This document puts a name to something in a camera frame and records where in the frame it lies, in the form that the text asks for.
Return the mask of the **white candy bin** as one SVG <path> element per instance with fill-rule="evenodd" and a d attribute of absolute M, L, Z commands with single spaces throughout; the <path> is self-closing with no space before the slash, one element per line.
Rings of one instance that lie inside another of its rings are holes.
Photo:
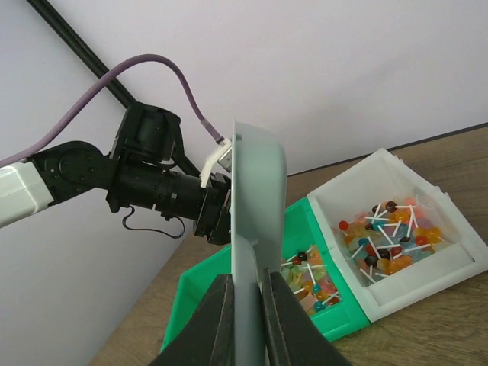
<path fill-rule="evenodd" d="M 487 246 L 439 187 L 380 149 L 307 199 L 370 321 L 487 270 Z"/>

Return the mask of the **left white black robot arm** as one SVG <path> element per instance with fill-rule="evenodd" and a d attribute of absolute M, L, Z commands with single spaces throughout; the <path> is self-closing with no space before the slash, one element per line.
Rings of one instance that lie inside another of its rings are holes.
<path fill-rule="evenodd" d="M 165 220 L 192 220 L 194 234 L 214 245 L 230 243 L 228 177 L 188 173 L 181 166 L 181 120 L 171 111 L 137 102 L 127 109 L 112 150 L 70 141 L 1 169 L 1 225 L 7 226 L 94 188 L 107 192 L 112 213 L 142 207 Z"/>

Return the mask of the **green candy bin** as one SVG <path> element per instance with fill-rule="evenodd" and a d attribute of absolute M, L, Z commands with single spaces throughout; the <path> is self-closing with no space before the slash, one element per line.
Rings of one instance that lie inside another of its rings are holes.
<path fill-rule="evenodd" d="M 308 281 L 313 274 L 315 282 L 322 288 L 319 297 L 326 302 L 320 311 L 315 307 L 307 311 L 323 336 L 332 342 L 368 326 L 370 321 L 329 254 L 307 198 L 285 211 L 282 261 L 290 262 L 299 252 L 306 252 L 310 263 L 305 267 L 304 279 Z M 162 341 L 163 348 L 188 323 L 214 278 L 230 271 L 231 248 L 227 246 L 181 275 Z"/>

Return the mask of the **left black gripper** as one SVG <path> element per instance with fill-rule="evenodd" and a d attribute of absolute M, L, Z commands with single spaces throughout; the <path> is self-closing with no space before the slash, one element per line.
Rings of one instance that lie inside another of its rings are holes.
<path fill-rule="evenodd" d="M 230 178 L 221 173 L 211 173 L 204 193 L 194 235 L 205 237 L 210 244 L 230 244 Z"/>

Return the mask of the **light blue slotted scoop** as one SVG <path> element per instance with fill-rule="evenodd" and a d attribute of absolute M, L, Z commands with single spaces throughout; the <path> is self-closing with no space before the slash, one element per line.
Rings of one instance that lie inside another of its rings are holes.
<path fill-rule="evenodd" d="M 264 365 L 262 273 L 281 267 L 286 157 L 273 133 L 250 124 L 234 124 L 232 143 L 233 363 Z"/>

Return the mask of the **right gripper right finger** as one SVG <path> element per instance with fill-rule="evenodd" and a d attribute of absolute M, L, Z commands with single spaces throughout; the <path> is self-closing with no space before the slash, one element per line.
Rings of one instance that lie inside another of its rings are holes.
<path fill-rule="evenodd" d="M 262 319 L 270 365 L 350 365 L 313 324 L 276 271 L 262 272 Z"/>

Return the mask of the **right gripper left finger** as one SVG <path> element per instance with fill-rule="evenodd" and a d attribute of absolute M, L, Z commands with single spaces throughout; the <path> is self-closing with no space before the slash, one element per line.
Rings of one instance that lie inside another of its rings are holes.
<path fill-rule="evenodd" d="M 188 324 L 150 364 L 153 366 L 231 364 L 234 305 L 232 276 L 217 275 Z"/>

